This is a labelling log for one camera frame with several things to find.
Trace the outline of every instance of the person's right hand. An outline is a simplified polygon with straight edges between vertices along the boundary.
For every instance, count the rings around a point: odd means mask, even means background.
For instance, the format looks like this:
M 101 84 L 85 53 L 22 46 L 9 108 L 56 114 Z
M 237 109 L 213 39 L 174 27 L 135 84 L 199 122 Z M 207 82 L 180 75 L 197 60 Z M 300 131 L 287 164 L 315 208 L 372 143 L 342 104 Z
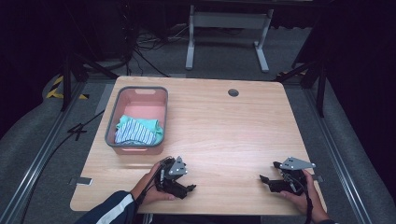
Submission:
M 314 223 L 319 223 L 322 220 L 329 219 L 329 216 L 323 209 L 318 192 L 315 189 L 314 179 L 312 178 L 312 175 L 309 174 L 306 170 L 303 170 L 303 172 L 306 178 L 309 198 L 312 200 L 312 205 L 314 206 L 314 208 L 312 209 L 312 221 L 314 221 Z M 280 191 L 280 194 L 282 194 L 282 196 L 285 197 L 287 200 L 294 203 L 297 206 L 297 209 L 306 215 L 307 202 L 305 193 L 298 196 L 287 191 Z

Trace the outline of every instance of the folded clothing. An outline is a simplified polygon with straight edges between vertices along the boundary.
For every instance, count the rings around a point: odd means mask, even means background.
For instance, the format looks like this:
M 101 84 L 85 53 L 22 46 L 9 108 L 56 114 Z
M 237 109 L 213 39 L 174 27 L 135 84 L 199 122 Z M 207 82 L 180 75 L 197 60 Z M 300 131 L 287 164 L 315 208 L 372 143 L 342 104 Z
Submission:
M 116 144 L 156 145 L 163 139 L 163 128 L 157 119 L 134 119 L 123 115 L 116 127 Z

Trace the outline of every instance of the hand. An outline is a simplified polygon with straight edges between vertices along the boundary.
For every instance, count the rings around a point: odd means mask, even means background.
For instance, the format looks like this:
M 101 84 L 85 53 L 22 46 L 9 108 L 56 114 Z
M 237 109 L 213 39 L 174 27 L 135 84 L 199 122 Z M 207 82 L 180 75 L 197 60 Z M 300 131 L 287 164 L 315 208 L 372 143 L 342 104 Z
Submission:
M 137 182 L 136 186 L 131 190 L 132 195 L 134 195 L 134 199 L 137 200 L 139 195 L 142 193 L 143 189 L 146 187 L 150 179 L 155 175 L 155 172 L 160 167 L 160 163 L 157 162 L 151 168 L 149 173 L 143 175 L 143 177 Z M 154 186 L 154 180 L 151 181 L 148 186 L 148 192 L 146 194 L 145 199 L 142 204 L 153 203 L 156 201 L 173 201 L 176 197 L 172 194 L 158 191 Z
M 314 221 L 314 223 L 319 223 L 322 220 L 330 219 L 323 209 L 318 192 L 314 186 L 314 179 L 312 178 L 312 175 L 309 174 L 306 170 L 303 170 L 303 172 L 306 178 L 309 198 L 312 200 L 312 205 L 314 206 L 314 208 L 312 209 L 312 221 Z M 285 197 L 287 200 L 294 203 L 297 206 L 297 209 L 306 215 L 307 202 L 305 193 L 297 196 L 287 191 L 280 191 L 280 194 L 282 194 L 282 196 Z

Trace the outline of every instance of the person's left hand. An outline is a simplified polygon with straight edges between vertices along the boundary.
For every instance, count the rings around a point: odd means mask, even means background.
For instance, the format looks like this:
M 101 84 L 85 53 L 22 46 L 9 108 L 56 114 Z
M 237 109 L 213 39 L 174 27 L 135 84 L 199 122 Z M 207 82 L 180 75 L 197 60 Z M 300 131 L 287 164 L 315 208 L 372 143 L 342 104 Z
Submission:
M 139 182 L 137 182 L 136 186 L 131 190 L 131 193 L 132 195 L 134 195 L 135 200 L 137 200 L 137 198 L 142 193 L 143 189 L 148 184 L 150 179 L 155 175 L 155 172 L 159 167 L 160 167 L 160 163 L 159 162 L 155 163 L 154 166 L 149 171 L 149 173 L 143 175 L 143 177 L 139 180 Z M 148 192 L 142 204 L 153 203 L 156 201 L 173 201 L 175 198 L 176 197 L 172 194 L 158 191 L 157 188 L 155 188 L 154 186 L 154 180 L 153 180 L 148 186 Z

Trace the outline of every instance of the teal cloth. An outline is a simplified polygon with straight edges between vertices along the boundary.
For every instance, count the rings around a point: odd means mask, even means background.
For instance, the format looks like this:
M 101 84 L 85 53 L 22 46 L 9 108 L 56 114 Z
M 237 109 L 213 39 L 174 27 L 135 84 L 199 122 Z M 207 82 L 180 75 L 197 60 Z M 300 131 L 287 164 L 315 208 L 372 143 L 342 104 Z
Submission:
M 163 140 L 163 128 L 160 126 L 160 122 L 157 119 L 135 119 L 126 115 L 122 115 L 120 118 L 120 123 L 116 125 L 117 129 L 120 128 L 120 126 L 129 120 L 134 119 L 145 128 L 149 129 L 152 133 L 155 133 L 155 142 L 154 145 L 157 145 Z

